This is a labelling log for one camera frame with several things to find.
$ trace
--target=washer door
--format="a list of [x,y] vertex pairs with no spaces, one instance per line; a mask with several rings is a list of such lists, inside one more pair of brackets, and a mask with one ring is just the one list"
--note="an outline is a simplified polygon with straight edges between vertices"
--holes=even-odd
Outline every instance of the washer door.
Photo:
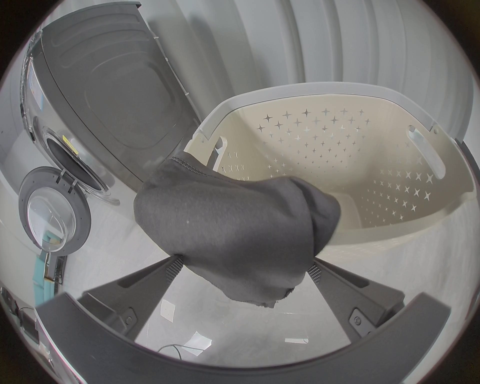
[[39,167],[29,172],[20,187],[18,208],[28,237],[45,252],[73,253],[90,233],[87,200],[77,180],[60,169]]

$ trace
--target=white paper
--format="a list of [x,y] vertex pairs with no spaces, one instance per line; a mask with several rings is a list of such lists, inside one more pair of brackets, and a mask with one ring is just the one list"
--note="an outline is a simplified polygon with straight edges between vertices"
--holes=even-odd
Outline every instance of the white paper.
[[165,317],[168,321],[173,323],[173,314],[175,313],[175,305],[169,301],[162,300],[160,305],[160,316]]
[[198,356],[211,345],[212,345],[212,340],[210,340],[205,336],[202,336],[198,332],[195,332],[192,338],[189,341],[187,341],[182,348],[194,354],[195,356]]
[[292,339],[287,338],[285,339],[286,343],[294,343],[294,344],[308,344],[308,339]]

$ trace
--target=gray fabric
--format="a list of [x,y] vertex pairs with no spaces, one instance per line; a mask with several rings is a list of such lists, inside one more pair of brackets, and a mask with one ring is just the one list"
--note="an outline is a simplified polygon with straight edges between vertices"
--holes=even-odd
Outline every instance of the gray fabric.
[[302,282],[340,218],[334,197],[299,178],[236,181],[185,152],[144,183],[134,211],[159,247],[227,297],[271,308]]

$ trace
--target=washing machine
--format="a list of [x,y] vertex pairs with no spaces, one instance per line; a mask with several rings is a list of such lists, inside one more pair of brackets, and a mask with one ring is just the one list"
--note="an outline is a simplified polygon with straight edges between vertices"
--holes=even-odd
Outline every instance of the washing machine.
[[28,236],[47,252],[79,249],[90,231],[86,196],[121,204],[112,187],[137,192],[199,125],[139,7],[120,2],[81,9],[47,25],[29,44],[21,112],[53,167],[25,177],[19,210]]

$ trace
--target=plastic laundry basket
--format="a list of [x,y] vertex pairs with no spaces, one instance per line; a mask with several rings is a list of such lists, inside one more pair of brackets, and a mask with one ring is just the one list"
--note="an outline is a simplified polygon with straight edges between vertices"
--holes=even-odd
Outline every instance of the plastic laundry basket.
[[298,176],[340,202],[331,244],[383,241],[432,226],[476,196],[456,143],[390,89],[304,83],[220,104],[185,148],[237,180]]

